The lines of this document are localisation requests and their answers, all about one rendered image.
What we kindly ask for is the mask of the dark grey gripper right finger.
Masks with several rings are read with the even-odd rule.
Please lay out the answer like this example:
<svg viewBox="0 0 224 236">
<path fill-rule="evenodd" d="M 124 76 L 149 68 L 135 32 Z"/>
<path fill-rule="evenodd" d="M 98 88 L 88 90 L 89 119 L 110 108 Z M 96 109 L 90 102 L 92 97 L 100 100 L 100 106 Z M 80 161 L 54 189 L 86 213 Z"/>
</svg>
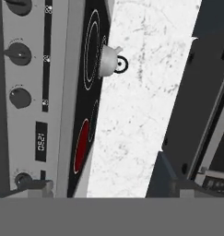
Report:
<svg viewBox="0 0 224 236">
<path fill-rule="evenodd" d="M 162 151 L 158 152 L 146 198 L 212 198 L 218 194 L 204 190 L 192 181 L 180 180 Z"/>
</svg>

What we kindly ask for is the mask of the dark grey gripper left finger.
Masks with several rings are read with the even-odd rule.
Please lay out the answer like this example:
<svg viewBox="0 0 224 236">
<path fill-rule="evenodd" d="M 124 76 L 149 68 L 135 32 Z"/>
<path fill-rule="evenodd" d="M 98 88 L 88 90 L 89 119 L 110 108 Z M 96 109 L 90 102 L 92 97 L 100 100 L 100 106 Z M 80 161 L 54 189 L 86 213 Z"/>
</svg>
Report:
<svg viewBox="0 0 224 236">
<path fill-rule="evenodd" d="M 33 180 L 18 189 L 0 193 L 0 198 L 53 198 L 53 181 Z"/>
</svg>

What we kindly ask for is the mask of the dark grey stove knob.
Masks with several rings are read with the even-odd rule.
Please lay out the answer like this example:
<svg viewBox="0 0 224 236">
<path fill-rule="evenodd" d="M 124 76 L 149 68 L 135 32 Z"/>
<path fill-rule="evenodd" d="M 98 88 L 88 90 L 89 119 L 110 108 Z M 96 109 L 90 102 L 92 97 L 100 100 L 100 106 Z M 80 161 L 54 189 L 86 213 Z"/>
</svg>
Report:
<svg viewBox="0 0 224 236">
<path fill-rule="evenodd" d="M 21 42 L 14 42 L 4 50 L 4 55 L 15 65 L 28 65 L 31 61 L 31 51 L 27 45 Z"/>
<path fill-rule="evenodd" d="M 23 88 L 14 88 L 9 94 L 9 99 L 17 109 L 26 108 L 31 104 L 31 96 Z"/>
<path fill-rule="evenodd" d="M 14 14 L 25 17 L 32 9 L 31 0 L 5 0 L 10 11 Z"/>
<path fill-rule="evenodd" d="M 15 177 L 17 189 L 28 187 L 32 182 L 31 176 L 26 172 L 21 172 Z"/>
</svg>

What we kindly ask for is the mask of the silver stove with black hob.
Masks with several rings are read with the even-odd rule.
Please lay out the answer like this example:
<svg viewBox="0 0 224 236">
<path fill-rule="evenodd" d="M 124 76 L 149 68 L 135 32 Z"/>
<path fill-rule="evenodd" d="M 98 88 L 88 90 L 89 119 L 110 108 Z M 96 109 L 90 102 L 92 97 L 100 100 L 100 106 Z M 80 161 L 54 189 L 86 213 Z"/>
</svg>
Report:
<svg viewBox="0 0 224 236">
<path fill-rule="evenodd" d="M 31 0 L 20 17 L 0 0 L 0 193 L 17 189 L 15 177 L 53 181 L 53 197 L 84 197 L 94 148 L 102 79 L 100 58 L 108 46 L 114 0 L 53 0 L 49 111 L 41 109 L 45 0 Z M 21 42 L 28 65 L 4 55 Z M 13 89 L 31 104 L 17 109 Z"/>
</svg>

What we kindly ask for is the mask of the dark grey cupboard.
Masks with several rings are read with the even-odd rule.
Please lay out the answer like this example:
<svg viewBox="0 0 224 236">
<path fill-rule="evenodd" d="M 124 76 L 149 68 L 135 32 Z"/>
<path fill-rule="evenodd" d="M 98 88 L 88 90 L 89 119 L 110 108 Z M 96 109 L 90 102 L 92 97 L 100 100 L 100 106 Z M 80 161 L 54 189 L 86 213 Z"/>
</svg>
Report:
<svg viewBox="0 0 224 236">
<path fill-rule="evenodd" d="M 194 41 L 224 41 L 224 0 L 202 0 L 192 38 Z"/>
</svg>

